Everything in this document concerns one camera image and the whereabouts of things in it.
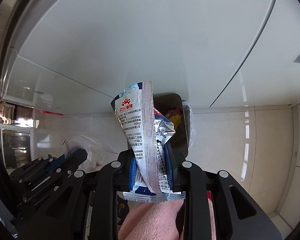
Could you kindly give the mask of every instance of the pink fabric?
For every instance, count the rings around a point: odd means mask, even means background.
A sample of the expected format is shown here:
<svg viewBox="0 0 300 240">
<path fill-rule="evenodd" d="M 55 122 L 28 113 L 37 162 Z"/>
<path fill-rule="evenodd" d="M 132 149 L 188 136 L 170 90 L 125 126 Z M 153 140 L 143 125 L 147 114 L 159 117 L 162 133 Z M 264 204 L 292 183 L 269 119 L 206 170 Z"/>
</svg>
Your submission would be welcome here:
<svg viewBox="0 0 300 240">
<path fill-rule="evenodd" d="M 183 200 L 138 203 L 124 220 L 119 240 L 179 240 L 176 215 Z"/>
</svg>

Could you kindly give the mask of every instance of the plastic bag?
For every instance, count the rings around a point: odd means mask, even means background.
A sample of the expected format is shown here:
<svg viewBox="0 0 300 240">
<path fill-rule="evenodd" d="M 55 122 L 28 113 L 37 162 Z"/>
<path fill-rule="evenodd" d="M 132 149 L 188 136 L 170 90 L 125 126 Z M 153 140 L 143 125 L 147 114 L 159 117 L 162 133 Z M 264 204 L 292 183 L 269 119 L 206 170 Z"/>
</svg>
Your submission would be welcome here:
<svg viewBox="0 0 300 240">
<path fill-rule="evenodd" d="M 79 165 L 79 170 L 86 173 L 98 171 L 104 165 L 117 160 L 118 154 L 108 145 L 96 138 L 86 135 L 77 135 L 63 143 L 65 158 L 69 157 L 76 149 L 85 149 L 88 153 L 87 159 Z"/>
<path fill-rule="evenodd" d="M 188 136 L 188 148 L 193 145 L 195 140 L 195 129 L 193 127 L 193 112 L 189 105 L 183 104 L 183 112 L 185 114 L 185 120 L 186 120 L 186 131 Z"/>
</svg>

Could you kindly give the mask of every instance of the tile floor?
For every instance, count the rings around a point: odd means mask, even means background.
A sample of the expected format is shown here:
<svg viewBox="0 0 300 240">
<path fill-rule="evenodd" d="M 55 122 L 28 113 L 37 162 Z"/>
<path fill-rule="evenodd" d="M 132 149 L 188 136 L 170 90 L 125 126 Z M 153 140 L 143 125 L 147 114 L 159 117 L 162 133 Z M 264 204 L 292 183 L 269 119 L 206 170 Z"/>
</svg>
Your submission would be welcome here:
<svg viewBox="0 0 300 240">
<path fill-rule="evenodd" d="M 196 139 L 187 159 L 203 170 L 227 170 L 267 214 L 281 199 L 293 147 L 293 116 L 288 106 L 194 109 Z M 103 117 L 60 117 L 37 114 L 36 157 L 60 156 L 64 140 L 76 134 L 98 138 L 114 152 L 127 149 L 112 114 Z"/>
</svg>

